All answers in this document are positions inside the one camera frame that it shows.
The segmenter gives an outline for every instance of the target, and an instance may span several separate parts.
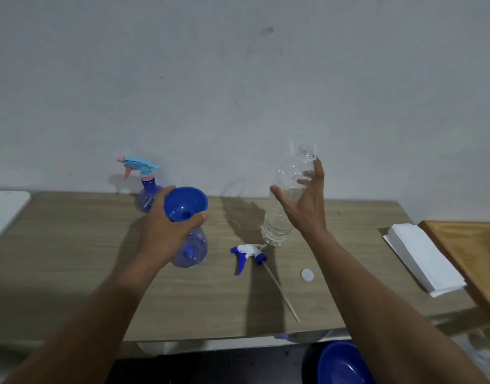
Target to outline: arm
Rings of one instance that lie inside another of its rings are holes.
[[[324,173],[314,174],[298,202],[271,190],[305,238],[353,341],[379,383],[489,383],[467,355],[367,271],[327,232]]]
[[[181,248],[186,235],[208,217],[198,213],[185,222],[169,221],[163,204],[174,188],[166,187],[156,195],[131,264],[92,296],[85,309],[24,361],[5,384],[105,381],[149,284]]]

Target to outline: blue bowl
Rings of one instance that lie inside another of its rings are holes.
[[[182,222],[208,208],[208,197],[195,187],[178,187],[165,198],[163,209],[168,219]]]
[[[376,384],[354,343],[328,344],[318,361],[318,384]]]

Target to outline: white paper stack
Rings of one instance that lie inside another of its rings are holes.
[[[418,226],[393,225],[383,238],[432,297],[466,285],[462,275]]]

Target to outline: pink trigger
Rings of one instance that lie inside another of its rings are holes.
[[[124,179],[126,179],[129,176],[129,174],[131,174],[132,171],[133,171],[133,168],[126,167],[126,173],[124,174]]]

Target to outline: white bottle cap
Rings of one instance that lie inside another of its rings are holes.
[[[300,276],[306,282],[312,282],[312,280],[314,279],[314,274],[312,273],[312,271],[310,269],[307,269],[307,268],[302,269],[302,271],[300,272]]]

